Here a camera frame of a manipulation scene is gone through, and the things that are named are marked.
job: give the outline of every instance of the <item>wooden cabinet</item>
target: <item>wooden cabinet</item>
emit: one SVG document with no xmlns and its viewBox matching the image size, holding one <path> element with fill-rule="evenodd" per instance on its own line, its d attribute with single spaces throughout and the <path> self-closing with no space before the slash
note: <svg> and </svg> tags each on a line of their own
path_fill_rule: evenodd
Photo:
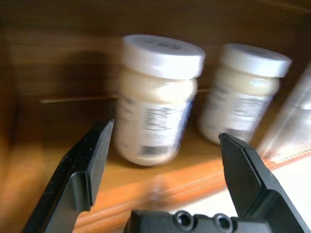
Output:
<svg viewBox="0 0 311 233">
<path fill-rule="evenodd" d="M 0 231 L 22 230 L 62 156 L 94 122 L 114 116 L 127 34 L 203 48 L 199 93 L 170 163 L 139 167 L 110 147 L 96 204 L 79 216 L 75 232 L 112 232 L 132 208 L 169 209 L 225 188 L 220 150 L 195 127 L 221 47 L 244 43 L 294 60 L 251 142 L 256 146 L 309 61 L 310 13 L 308 0 L 2 0 Z"/>
</svg>

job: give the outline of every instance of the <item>shelf surface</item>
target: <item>shelf surface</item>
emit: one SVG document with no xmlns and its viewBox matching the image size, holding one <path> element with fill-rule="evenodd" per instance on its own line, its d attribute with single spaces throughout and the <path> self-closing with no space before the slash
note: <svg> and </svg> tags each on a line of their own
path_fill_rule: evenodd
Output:
<svg viewBox="0 0 311 233">
<path fill-rule="evenodd" d="M 61 158 L 91 125 L 114 115 L 114 104 L 115 100 L 90 100 L 21 106 L 1 194 L 1 230 L 22 230 Z M 176 208 L 225 188 L 220 148 L 205 140 L 195 127 L 200 109 L 195 103 L 179 154 L 163 166 L 131 164 L 111 143 L 95 206 L 79 216 L 75 232 L 110 231 L 124 224 L 131 209 Z M 278 109 L 274 101 L 251 142 L 254 147 Z"/>
</svg>

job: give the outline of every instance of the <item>jar lid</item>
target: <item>jar lid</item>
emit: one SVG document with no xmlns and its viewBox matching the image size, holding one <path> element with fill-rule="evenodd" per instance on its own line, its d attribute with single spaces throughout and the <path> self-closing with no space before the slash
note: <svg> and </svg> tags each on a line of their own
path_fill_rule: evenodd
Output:
<svg viewBox="0 0 311 233">
<path fill-rule="evenodd" d="M 125 36 L 123 44 L 123 64 L 141 73 L 175 80 L 202 73 L 205 53 L 195 45 L 155 35 Z"/>
<path fill-rule="evenodd" d="M 284 77 L 291 59 L 250 45 L 227 44 L 221 62 L 229 67 L 264 77 Z"/>
</svg>

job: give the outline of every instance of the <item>clear plastic container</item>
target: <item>clear plastic container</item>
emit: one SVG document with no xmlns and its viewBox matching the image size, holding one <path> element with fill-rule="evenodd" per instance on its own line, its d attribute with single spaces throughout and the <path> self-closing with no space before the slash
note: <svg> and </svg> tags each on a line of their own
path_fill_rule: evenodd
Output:
<svg viewBox="0 0 311 233">
<path fill-rule="evenodd" d="M 228 44 L 221 63 L 199 119 L 199 130 L 216 144 L 218 132 L 248 142 L 291 60 L 273 51 Z"/>
<path fill-rule="evenodd" d="M 281 163 L 311 154 L 311 65 L 258 146 L 261 157 Z"/>
<path fill-rule="evenodd" d="M 123 43 L 115 146 L 132 163 L 159 165 L 178 152 L 205 53 L 153 35 L 126 36 Z"/>
</svg>

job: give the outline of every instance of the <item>plastic jar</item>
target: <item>plastic jar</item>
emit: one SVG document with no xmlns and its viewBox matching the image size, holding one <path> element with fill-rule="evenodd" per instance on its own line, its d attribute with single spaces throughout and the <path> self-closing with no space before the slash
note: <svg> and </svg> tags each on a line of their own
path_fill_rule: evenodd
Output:
<svg viewBox="0 0 311 233">
<path fill-rule="evenodd" d="M 132 163 L 159 165 L 179 150 L 205 53 L 154 35 L 129 35 L 123 45 L 115 146 Z"/>
<path fill-rule="evenodd" d="M 207 97 L 199 130 L 219 144 L 218 132 L 249 142 L 291 60 L 269 50 L 228 44 Z"/>
</svg>

